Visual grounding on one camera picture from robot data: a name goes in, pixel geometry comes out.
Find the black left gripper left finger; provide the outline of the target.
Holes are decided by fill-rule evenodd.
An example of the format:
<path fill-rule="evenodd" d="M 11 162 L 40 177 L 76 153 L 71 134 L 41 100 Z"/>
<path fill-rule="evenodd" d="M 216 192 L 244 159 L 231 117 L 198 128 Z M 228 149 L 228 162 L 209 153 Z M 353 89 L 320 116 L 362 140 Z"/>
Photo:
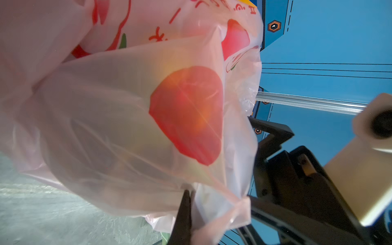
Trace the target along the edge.
<path fill-rule="evenodd" d="M 167 245 L 190 245 L 192 239 L 191 192 L 184 191 L 176 221 Z"/>

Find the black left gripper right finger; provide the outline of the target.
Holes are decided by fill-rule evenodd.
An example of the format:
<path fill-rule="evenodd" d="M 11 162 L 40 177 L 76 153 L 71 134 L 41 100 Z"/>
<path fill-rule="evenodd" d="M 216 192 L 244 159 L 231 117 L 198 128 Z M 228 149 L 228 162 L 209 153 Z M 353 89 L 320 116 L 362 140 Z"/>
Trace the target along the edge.
<path fill-rule="evenodd" d="M 251 217 L 278 233 L 295 245 L 365 245 L 357 236 L 296 214 L 279 205 L 249 196 Z"/>

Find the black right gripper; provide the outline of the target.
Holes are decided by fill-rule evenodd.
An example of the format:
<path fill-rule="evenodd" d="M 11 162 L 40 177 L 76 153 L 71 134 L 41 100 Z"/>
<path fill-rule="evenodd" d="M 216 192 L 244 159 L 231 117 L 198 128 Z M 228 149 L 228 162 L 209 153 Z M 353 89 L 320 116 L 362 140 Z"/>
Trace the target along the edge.
<path fill-rule="evenodd" d="M 255 130 L 267 133 L 258 143 L 254 164 L 256 198 L 279 205 L 296 214 L 349 232 L 370 242 L 369 232 L 332 183 L 313 154 L 304 146 L 292 152 L 281 145 L 295 134 L 287 125 L 249 117 Z"/>

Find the pink printed plastic bag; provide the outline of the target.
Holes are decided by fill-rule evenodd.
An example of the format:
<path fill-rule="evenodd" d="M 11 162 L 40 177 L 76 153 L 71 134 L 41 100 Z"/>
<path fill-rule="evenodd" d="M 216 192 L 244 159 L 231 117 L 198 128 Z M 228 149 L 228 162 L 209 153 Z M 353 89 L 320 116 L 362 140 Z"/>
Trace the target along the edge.
<path fill-rule="evenodd" d="M 242 1 L 1 1 L 1 152 L 191 243 L 251 223 L 261 13 Z"/>

